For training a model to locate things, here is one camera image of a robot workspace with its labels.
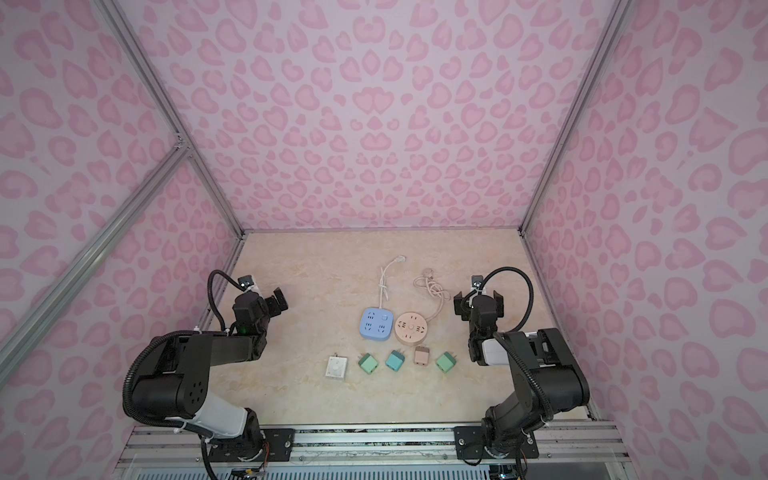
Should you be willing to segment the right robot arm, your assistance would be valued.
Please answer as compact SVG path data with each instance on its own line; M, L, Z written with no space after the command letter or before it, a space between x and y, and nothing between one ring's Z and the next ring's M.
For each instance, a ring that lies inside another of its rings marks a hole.
M471 466L492 458L537 458L535 432L556 415L589 402L584 373L556 328L501 332L500 294L457 294L453 303L455 314L468 323L470 360L480 366L508 366L513 384L513 392L489 407L478 426L454 429L457 458Z

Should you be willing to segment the teal charger plug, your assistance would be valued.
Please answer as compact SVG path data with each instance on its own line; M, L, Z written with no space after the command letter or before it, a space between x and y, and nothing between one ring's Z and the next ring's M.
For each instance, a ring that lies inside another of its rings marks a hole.
M392 350L388 355L385 365L392 371L398 372L405 363L405 356L397 350Z

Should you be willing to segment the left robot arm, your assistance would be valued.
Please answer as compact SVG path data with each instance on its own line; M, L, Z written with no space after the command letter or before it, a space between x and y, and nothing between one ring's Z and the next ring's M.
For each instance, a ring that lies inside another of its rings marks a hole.
M270 321L287 309L281 289L263 297L250 288L234 301L233 327L179 330L153 338L128 368L124 413L146 426L196 434L206 446L206 458L264 459L268 441L257 414L212 393L210 373L214 366L259 360Z

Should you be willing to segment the pink charger plug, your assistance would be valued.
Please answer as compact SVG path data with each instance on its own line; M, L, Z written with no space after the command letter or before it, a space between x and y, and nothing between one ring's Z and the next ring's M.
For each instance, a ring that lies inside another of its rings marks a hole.
M413 362L418 366L427 366L430 361L430 349L424 346L414 348Z

